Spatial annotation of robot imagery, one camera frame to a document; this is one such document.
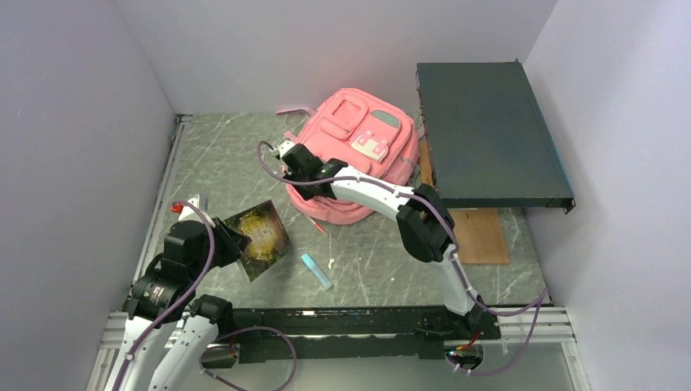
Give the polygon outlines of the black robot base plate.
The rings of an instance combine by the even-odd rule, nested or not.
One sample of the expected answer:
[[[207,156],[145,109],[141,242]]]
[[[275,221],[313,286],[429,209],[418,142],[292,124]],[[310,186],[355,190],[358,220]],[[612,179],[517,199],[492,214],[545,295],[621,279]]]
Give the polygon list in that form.
[[[498,340],[494,315],[463,318],[443,305],[235,309],[215,344],[241,363],[269,360],[414,357],[442,359],[457,345]]]

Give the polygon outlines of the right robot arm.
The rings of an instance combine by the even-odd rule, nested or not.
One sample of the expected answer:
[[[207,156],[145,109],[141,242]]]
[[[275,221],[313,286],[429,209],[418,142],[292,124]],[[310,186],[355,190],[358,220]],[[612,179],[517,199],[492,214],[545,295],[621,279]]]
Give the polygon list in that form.
[[[304,200],[322,197],[354,202],[394,221],[406,251],[430,268],[442,289],[452,333],[468,338],[480,328],[481,299],[460,268],[454,222],[431,186],[395,185],[342,160],[323,161],[305,145],[290,140],[272,153],[285,165],[284,182]]]

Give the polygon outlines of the shiny gold foil book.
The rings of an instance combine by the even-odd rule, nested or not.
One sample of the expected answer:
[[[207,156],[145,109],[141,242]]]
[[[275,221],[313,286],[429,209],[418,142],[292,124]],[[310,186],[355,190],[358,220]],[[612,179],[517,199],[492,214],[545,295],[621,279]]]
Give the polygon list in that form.
[[[292,241],[271,200],[226,218],[224,224],[249,237],[239,268],[248,283],[258,279],[292,249]]]

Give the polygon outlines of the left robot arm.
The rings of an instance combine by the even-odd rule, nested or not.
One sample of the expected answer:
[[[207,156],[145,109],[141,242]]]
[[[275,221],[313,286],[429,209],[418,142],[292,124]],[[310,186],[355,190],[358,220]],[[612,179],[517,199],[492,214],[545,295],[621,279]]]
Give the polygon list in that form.
[[[209,270],[244,256],[251,239],[218,218],[173,224],[161,253],[131,288],[120,351],[107,390],[175,390],[213,341],[233,333],[232,304],[196,295]]]

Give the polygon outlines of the pink student backpack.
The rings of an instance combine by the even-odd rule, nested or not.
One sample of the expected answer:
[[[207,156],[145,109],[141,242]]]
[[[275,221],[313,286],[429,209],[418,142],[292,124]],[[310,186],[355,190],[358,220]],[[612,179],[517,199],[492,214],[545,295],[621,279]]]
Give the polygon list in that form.
[[[316,110],[299,134],[286,138],[304,144],[323,161],[342,160],[364,174],[406,185],[419,160],[414,120],[403,110],[355,88],[344,88]]]

